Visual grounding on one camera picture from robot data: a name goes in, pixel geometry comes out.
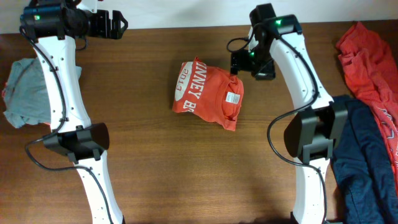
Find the orange printed t-shirt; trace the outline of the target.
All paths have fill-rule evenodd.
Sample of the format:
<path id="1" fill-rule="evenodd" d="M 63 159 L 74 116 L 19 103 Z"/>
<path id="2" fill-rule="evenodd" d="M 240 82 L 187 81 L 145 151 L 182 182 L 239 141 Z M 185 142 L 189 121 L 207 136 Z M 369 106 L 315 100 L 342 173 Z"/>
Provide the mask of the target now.
<path id="1" fill-rule="evenodd" d="M 172 110 L 235 131 L 243 96 L 243 82 L 237 76 L 195 58 L 181 64 Z"/>

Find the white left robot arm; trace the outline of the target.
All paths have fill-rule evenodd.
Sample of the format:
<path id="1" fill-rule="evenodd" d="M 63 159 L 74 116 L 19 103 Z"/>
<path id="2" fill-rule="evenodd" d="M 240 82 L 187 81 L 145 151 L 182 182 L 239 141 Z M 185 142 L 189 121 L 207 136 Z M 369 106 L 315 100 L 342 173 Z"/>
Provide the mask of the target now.
<path id="1" fill-rule="evenodd" d="M 51 132 L 39 141 L 72 163 L 83 183 L 93 223 L 124 223 L 108 172 L 109 133 L 86 112 L 76 72 L 76 40 L 121 39 L 128 21 L 117 10 L 98 9 L 97 1 L 33 0 L 20 16 L 22 36 L 33 46 L 50 103 Z"/>

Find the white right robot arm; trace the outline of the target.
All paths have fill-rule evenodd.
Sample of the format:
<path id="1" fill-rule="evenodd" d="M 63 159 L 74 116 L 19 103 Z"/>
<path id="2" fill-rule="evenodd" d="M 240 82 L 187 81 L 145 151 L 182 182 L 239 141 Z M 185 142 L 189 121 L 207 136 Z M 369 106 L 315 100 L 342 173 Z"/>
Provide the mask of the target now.
<path id="1" fill-rule="evenodd" d="M 293 14 L 277 16 L 272 4 L 256 6 L 249 14 L 251 29 L 245 44 L 231 50 L 232 75 L 251 73 L 256 80 L 272 80 L 279 68 L 294 108 L 274 118 L 276 122 L 292 116 L 284 131 L 288 159 L 296 168 L 295 204 L 292 223 L 327 223 L 326 171 L 333 150 L 338 146 L 348 116 L 346 106 L 337 103 L 325 90 L 310 60 L 305 37 Z"/>

